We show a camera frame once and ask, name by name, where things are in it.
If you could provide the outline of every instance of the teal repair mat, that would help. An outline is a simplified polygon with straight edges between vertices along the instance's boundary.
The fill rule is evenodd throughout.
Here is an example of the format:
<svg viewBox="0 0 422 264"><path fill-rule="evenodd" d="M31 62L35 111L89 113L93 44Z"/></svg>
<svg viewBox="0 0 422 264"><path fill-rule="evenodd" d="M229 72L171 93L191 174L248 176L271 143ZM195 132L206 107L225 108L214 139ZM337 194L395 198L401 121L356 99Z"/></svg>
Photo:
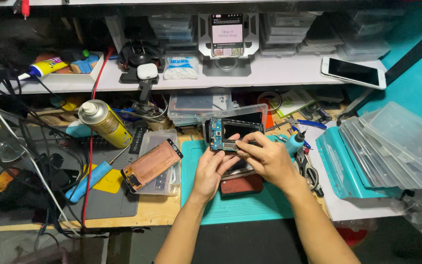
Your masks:
<svg viewBox="0 0 422 264"><path fill-rule="evenodd" d="M190 196L198 159L206 150L204 141L185 141L182 144L181 206ZM259 194L222 199L220 189L208 202L202 225L293 218L291 206L283 192L269 182L263 183Z"/></svg>

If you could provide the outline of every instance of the left hand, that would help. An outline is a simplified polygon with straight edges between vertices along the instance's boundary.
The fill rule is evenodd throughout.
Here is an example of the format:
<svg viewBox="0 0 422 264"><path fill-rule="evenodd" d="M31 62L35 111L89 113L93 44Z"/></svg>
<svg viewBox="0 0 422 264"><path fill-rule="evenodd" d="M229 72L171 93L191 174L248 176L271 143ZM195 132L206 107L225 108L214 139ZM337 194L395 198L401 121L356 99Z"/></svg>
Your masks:
<svg viewBox="0 0 422 264"><path fill-rule="evenodd" d="M239 134L235 134L229 139L237 140L239 137ZM241 157L234 157L235 155L235 152L226 154L223 150L214 152L208 147L198 160L190 198L203 205L210 201L218 190L221 176L241 159Z"/></svg>

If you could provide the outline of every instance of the copper-backed display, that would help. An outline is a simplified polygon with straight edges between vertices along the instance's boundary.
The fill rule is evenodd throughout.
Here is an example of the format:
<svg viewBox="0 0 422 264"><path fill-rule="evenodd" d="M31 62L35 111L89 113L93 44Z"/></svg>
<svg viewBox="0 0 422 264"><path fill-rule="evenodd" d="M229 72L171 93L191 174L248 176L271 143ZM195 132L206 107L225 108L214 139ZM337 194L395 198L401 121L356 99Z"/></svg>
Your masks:
<svg viewBox="0 0 422 264"><path fill-rule="evenodd" d="M121 174L130 190L135 192L182 158L182 153L170 139L167 139L123 168Z"/></svg>

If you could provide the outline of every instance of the phone stand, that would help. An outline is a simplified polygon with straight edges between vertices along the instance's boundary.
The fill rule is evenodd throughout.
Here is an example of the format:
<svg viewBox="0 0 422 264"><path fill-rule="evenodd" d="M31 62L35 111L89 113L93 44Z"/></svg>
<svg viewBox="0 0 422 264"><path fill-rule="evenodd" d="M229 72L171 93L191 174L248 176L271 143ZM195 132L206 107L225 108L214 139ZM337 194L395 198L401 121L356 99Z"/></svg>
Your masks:
<svg viewBox="0 0 422 264"><path fill-rule="evenodd" d="M215 57L211 50L210 14L198 15L198 49L204 55L203 74L210 77L246 77L252 73L249 55L259 49L258 14L243 14L244 49L241 56Z"/></svg>

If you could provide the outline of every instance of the white cable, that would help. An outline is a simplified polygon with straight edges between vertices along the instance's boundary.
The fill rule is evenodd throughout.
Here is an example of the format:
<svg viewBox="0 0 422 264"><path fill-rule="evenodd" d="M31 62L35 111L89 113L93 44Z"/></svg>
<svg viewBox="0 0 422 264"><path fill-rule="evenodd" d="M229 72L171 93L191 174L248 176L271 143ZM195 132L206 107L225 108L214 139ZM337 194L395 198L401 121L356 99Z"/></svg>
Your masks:
<svg viewBox="0 0 422 264"><path fill-rule="evenodd" d="M17 139L17 135L15 135L15 133L14 133L14 131L12 131L12 129L11 129L11 127L8 125L8 123L6 123L6 121L4 120L4 118L1 116L1 114L0 114L0 119L1 119L1 121L3 122L3 124L4 124L4 126L11 132L11 134L12 135L14 135L15 136L15 138ZM37 172L37 174L38 174L38 176L40 177L40 179L42 180L42 183L43 183L43 185L45 186L45 188L47 189L47 191L48 191L48 193L50 194L50 196L52 197L52 199L53 199L53 201L55 202L55 205L56 205L56 207L58 207L58 210L60 210L60 212L61 212L61 214L62 214L62 216L63 216L63 218L65 219L65 221L66 221L66 224L67 224L67 226L69 227L69 229L71 229L71 231L73 231L73 233L75 233L76 235L78 235L78 236L81 236L81 235L79 235L79 233L78 232L76 232L74 229L73 229L73 227L71 226L71 224L69 223L69 221L68 221L68 219L67 219L67 217L66 217L66 215L65 215L65 213L63 212L63 209L60 207L60 205L58 204L58 202L56 201L56 198L55 198L55 195L53 195L53 193L52 193L52 191L50 190L50 188L48 187L48 184L46 183L46 181L45 181L45 179L43 178L43 176L42 176L42 173L40 172L40 169L38 168L38 166L37 166L37 163L34 161L34 159L31 157L31 155L30 155L30 153L29 153L29 151L21 144L21 147L23 148L23 149L25 149L25 151L27 152L27 156L29 157L29 159L32 161L32 164L34 165L34 167L35 167L35 171Z"/></svg>

